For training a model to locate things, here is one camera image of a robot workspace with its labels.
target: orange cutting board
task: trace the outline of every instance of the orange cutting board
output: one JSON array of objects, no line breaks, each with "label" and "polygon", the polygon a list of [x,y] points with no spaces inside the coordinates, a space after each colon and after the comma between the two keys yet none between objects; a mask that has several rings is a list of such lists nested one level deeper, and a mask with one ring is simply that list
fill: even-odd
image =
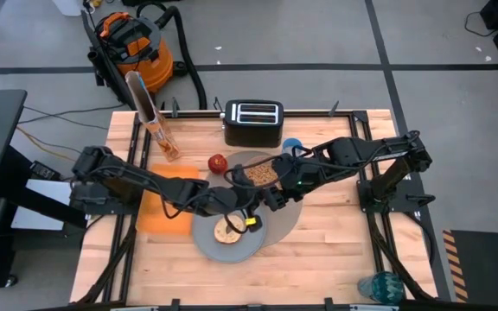
[{"label": "orange cutting board", "polygon": [[[199,178],[199,169],[192,166],[155,164],[151,167],[151,172],[164,177]],[[166,203],[169,215],[177,210]],[[161,196],[150,191],[144,191],[142,204],[139,207],[136,229],[139,232],[149,234],[191,234],[191,220],[193,214],[180,213],[174,219],[168,219],[163,211]]]}]

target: gray floor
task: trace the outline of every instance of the gray floor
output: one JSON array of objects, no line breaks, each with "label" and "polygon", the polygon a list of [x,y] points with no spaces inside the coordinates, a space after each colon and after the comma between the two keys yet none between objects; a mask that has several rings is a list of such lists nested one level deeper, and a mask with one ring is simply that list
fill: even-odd
[{"label": "gray floor", "polygon": [[[463,30],[466,14],[486,2],[373,0],[390,62],[498,64],[490,38]],[[364,0],[182,0],[176,5],[196,65],[380,64]],[[124,10],[119,1],[103,3],[95,19],[117,10]],[[145,15],[154,19],[157,14],[147,9]],[[471,18],[470,27],[487,31],[478,16]],[[164,35],[179,58],[173,23]],[[1,9],[0,67],[85,67],[87,48],[80,18],[62,16],[48,0],[7,0]],[[437,196],[430,209],[438,242],[442,229],[498,232],[498,71],[393,75],[408,127],[421,130],[434,160],[422,179],[426,192]],[[211,103],[217,96],[223,102],[275,99],[287,108],[329,108],[336,100],[339,108],[392,108],[381,71],[205,72],[201,79]],[[26,105],[46,112],[117,103],[107,89],[94,84],[91,73],[0,74],[0,89],[7,88],[27,90]],[[157,102],[170,101],[172,96],[183,109],[197,106],[188,78],[167,84]],[[69,117],[107,126],[111,113]],[[25,111],[22,119],[37,116]],[[104,130],[57,119],[23,128],[42,140],[76,149],[102,144],[106,135]],[[15,134],[12,145],[28,158],[69,174],[71,162],[41,152],[22,134]],[[0,290],[0,310],[65,305],[78,254],[76,242],[51,250],[19,251],[13,270],[21,281]]]}]

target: black toaster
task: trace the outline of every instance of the black toaster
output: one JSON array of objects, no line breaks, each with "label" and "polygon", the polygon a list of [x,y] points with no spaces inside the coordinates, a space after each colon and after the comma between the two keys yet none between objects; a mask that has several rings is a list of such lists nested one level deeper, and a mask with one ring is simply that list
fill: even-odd
[{"label": "black toaster", "polygon": [[277,101],[230,100],[221,116],[230,146],[276,148],[282,142],[284,106]]}]

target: wooden table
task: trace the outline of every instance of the wooden table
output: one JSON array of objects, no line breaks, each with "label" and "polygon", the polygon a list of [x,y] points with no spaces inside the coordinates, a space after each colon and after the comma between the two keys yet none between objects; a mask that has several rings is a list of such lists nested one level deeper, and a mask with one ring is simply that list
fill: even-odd
[{"label": "wooden table", "polygon": [[[367,114],[373,139],[395,136],[389,110],[369,110]],[[128,153],[133,118],[130,111],[112,115],[106,145],[123,159]],[[244,150],[224,143],[218,118],[170,119],[169,125],[183,153],[174,164],[195,165],[200,178],[207,175],[207,159],[213,154],[228,156]],[[351,136],[346,117],[288,117],[284,121],[284,137],[297,137],[308,148],[339,136]],[[140,134],[136,163],[143,138]],[[166,161],[153,143],[149,167],[157,162]],[[389,164],[382,162],[380,170]],[[360,278],[374,273],[356,180],[355,176],[307,194],[294,230],[242,263],[207,259],[191,237],[138,233],[127,304],[169,305],[173,298],[181,299],[182,305],[323,304],[324,297],[332,297],[334,303],[370,302],[356,288]],[[390,217],[399,259],[422,288],[435,296],[420,228],[402,214]],[[86,234],[71,301],[81,298],[106,266],[114,224],[114,216],[106,216]],[[112,299],[118,298],[122,271],[119,266]]]}]

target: apple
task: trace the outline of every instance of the apple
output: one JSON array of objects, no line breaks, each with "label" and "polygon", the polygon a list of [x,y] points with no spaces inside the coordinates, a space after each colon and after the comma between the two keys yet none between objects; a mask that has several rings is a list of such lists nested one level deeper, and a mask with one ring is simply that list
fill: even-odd
[{"label": "apple", "polygon": [[208,169],[214,174],[223,174],[228,169],[228,162],[223,155],[217,154],[208,158]]}]

